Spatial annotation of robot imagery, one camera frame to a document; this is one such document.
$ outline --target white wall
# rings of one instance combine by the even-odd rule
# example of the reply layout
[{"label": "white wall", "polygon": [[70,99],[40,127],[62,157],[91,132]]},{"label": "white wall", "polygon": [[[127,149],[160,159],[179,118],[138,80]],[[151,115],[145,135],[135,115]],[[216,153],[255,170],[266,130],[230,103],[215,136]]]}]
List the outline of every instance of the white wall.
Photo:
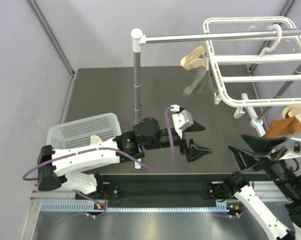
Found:
[{"label": "white wall", "polygon": [[[201,34],[211,17],[277,16],[285,0],[37,0],[74,68],[133,66],[131,31],[146,36]],[[236,32],[223,28],[223,32]],[[142,66],[178,66],[199,42],[148,44]],[[246,46],[255,51],[260,42]],[[224,53],[242,52],[240,45]]]},{"label": "white wall", "polygon": [[[287,16],[288,18],[292,19],[296,25],[297,28],[301,28],[301,0],[298,0],[296,4],[294,5],[294,8]],[[287,45],[284,47],[278,47],[274,53],[286,53],[290,51],[293,52],[293,49],[290,45]],[[274,65],[268,65],[263,64],[256,68],[256,71],[254,75],[256,76],[266,76],[266,75],[283,75],[283,74],[291,74],[294,72],[296,67],[300,64],[300,62],[294,62],[294,63],[281,63],[276,66]],[[263,98],[272,98],[277,91],[281,88],[281,86],[284,84],[284,82],[275,82],[275,83],[258,83],[258,89],[262,95]],[[286,98],[294,98],[294,97],[301,97],[301,81],[294,82],[291,87],[287,90],[287,92],[284,94],[283,97]],[[273,107],[272,110],[268,113],[269,119],[281,119],[282,118],[282,111],[284,107],[278,106]]]},{"label": "white wall", "polygon": [[0,1],[0,240],[16,240],[48,129],[58,123],[70,75],[25,0]]}]

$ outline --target perforated basket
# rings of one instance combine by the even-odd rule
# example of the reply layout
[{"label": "perforated basket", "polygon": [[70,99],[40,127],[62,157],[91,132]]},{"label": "perforated basket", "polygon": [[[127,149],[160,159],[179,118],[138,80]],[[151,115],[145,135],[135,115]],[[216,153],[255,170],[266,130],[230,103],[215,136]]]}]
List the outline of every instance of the perforated basket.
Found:
[{"label": "perforated basket", "polygon": [[54,149],[73,149],[88,146],[92,135],[106,141],[121,134],[117,116],[106,113],[53,126],[48,131],[46,144]]}]

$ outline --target white plastic basket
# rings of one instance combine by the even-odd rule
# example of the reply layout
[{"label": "white plastic basket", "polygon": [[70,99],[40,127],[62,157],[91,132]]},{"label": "white plastic basket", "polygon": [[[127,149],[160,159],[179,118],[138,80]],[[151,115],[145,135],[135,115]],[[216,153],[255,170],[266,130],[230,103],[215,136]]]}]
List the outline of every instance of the white plastic basket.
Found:
[{"label": "white plastic basket", "polygon": [[106,113],[53,126],[48,131],[46,144],[54,149],[73,149],[90,145],[92,135],[106,141],[121,134],[117,116]]}]

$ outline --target hanger hook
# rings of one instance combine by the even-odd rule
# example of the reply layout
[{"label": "hanger hook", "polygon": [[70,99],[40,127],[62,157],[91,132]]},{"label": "hanger hook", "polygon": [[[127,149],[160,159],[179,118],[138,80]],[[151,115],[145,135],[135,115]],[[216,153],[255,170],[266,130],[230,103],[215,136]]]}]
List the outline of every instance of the hanger hook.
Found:
[{"label": "hanger hook", "polygon": [[271,51],[274,51],[275,48],[277,47],[277,45],[280,43],[281,39],[282,39],[282,35],[283,35],[283,31],[282,31],[282,28],[280,25],[278,24],[273,24],[271,26],[268,27],[269,30],[271,29],[275,29],[276,32],[277,32],[277,38],[276,40],[274,41],[273,45],[271,47],[264,47],[260,54],[259,54],[259,57],[263,57],[265,55],[265,53],[269,53]]}]

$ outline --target white drying rack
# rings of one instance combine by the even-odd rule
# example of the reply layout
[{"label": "white drying rack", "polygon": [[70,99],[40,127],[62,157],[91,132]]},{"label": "white drying rack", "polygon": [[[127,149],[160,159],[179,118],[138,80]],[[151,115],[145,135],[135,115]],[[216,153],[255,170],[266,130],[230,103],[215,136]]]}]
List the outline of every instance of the white drying rack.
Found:
[{"label": "white drying rack", "polygon": [[[228,33],[210,33],[211,24],[243,24],[243,23],[266,23],[269,24],[264,31],[246,31],[246,32],[228,32]],[[239,118],[245,112],[246,108],[251,118],[251,125],[256,128],[259,136],[265,134],[263,128],[263,117],[273,106],[301,105],[301,97],[280,98],[294,81],[301,81],[301,64],[292,75],[276,76],[239,76],[223,77],[219,65],[231,64],[266,64],[266,63],[283,63],[283,62],[301,62],[301,28],[296,28],[293,21],[286,17],[236,17],[236,18],[208,18],[203,23],[204,34],[195,35],[176,35],[176,36],[153,36],[146,37],[142,30],[133,29],[131,32],[132,49],[134,52],[134,124],[141,121],[141,51],[142,45],[173,43],[173,42],[190,42],[205,41],[208,48],[210,65],[215,77],[217,92],[214,94],[214,102],[220,101],[237,108],[234,114]],[[216,55],[212,41],[270,41],[274,40],[271,47],[265,47],[259,55]],[[293,40],[297,45],[297,51],[289,54],[266,54],[273,51],[281,40],[286,42]],[[274,98],[268,99],[249,99],[246,93],[241,95],[241,99],[231,98],[225,87],[225,83],[258,83],[258,82],[279,82],[286,81],[283,87],[278,91]],[[257,116],[254,107],[264,107],[262,113]]]}]

